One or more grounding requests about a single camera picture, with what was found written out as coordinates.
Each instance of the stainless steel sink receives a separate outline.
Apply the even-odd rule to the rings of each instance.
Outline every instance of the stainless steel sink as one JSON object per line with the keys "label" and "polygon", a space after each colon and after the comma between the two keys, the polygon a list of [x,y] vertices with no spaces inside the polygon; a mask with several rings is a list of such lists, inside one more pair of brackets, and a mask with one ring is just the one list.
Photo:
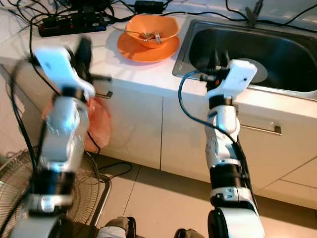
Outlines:
{"label": "stainless steel sink", "polygon": [[317,100],[317,38],[192,20],[173,74],[206,68],[215,49],[265,67],[266,79],[249,88]]}

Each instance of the charger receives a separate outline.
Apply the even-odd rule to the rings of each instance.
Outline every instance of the charger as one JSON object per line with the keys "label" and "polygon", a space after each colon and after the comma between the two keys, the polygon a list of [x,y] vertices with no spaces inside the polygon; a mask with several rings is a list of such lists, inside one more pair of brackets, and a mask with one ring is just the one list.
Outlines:
{"label": "charger", "polygon": [[138,0],[134,3],[134,11],[136,13],[162,14],[164,10],[162,1],[142,1]]}

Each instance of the orange plastic bag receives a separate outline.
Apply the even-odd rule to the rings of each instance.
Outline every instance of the orange plastic bag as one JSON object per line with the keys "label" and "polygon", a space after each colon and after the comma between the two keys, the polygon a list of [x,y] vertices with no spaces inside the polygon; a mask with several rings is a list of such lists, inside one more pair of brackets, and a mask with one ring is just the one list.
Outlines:
{"label": "orange plastic bag", "polygon": [[[103,148],[109,144],[111,135],[111,116],[107,108],[102,105],[99,98],[90,99],[87,103],[88,117],[90,120],[89,133],[94,139],[95,143]],[[53,103],[50,101],[42,111],[42,119],[53,109]],[[98,149],[90,139],[89,135],[85,136],[85,150],[96,152]]]}

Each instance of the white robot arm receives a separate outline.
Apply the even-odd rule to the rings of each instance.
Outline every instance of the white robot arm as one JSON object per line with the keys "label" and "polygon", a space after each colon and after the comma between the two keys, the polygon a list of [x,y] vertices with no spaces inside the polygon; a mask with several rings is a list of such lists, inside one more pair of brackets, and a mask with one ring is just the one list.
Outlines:
{"label": "white robot arm", "polygon": [[240,123],[233,100],[250,84],[257,68],[243,60],[231,60],[227,67],[207,70],[201,76],[207,82],[209,113],[207,121],[190,115],[178,95],[182,110],[205,125],[206,159],[211,177],[211,203],[215,207],[208,217],[209,238],[263,238],[264,229],[252,192],[246,158],[239,143]]}
{"label": "white robot arm", "polygon": [[89,128],[85,102],[95,96],[93,85],[77,75],[65,48],[38,48],[35,56],[61,94],[46,118],[38,172],[32,178],[25,216],[12,230],[11,238],[60,237],[68,224],[65,214],[73,203],[75,174]]}

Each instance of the black joint actuator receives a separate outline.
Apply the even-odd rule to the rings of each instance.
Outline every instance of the black joint actuator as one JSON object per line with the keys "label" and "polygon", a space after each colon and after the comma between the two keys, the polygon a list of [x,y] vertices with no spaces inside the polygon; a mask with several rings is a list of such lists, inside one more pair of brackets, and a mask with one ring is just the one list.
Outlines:
{"label": "black joint actuator", "polygon": [[210,169],[211,187],[244,187],[242,171],[238,165],[227,164],[211,167]]}
{"label": "black joint actuator", "polygon": [[42,170],[32,182],[34,194],[70,195],[75,182],[75,173]]}
{"label": "black joint actuator", "polygon": [[223,95],[217,95],[209,98],[209,109],[215,108],[221,105],[232,106],[232,99],[225,98]]}

